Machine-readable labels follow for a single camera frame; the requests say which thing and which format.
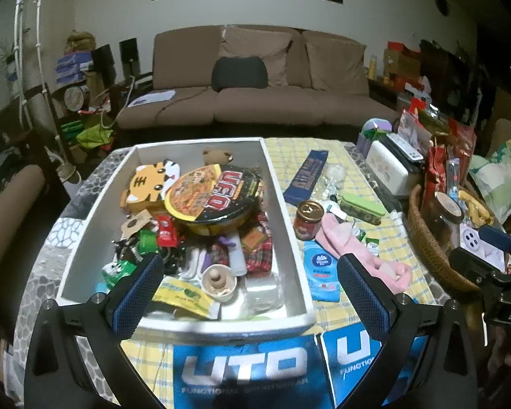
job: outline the instant noodle bowl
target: instant noodle bowl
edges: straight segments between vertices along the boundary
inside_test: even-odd
[[[209,165],[180,177],[168,190],[165,207],[192,232],[214,236],[236,229],[257,201],[259,177],[232,165]]]

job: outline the speaker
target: speaker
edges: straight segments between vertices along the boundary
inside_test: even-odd
[[[110,45],[101,46],[91,52],[95,71],[102,75],[104,87],[109,88],[115,84],[114,57]]]
[[[140,59],[138,57],[138,45],[136,39],[128,39],[119,42],[121,64],[125,78],[140,75]]]

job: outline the metal screw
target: metal screw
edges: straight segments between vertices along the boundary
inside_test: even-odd
[[[57,302],[53,298],[48,298],[42,303],[42,308],[45,310],[51,309]]]
[[[447,303],[453,309],[460,309],[460,303],[458,302],[458,300],[451,299],[448,300]]]
[[[102,303],[106,298],[104,292],[97,292],[91,296],[91,301],[95,304]]]
[[[404,294],[403,292],[396,295],[396,300],[398,300],[400,304],[410,304],[413,302],[411,297],[408,296],[407,294]]]

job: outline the yellow snack packet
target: yellow snack packet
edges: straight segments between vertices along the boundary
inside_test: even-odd
[[[155,292],[153,301],[182,307],[208,319],[218,318],[218,302],[212,300],[199,288],[174,277],[168,276],[163,279],[161,286]]]

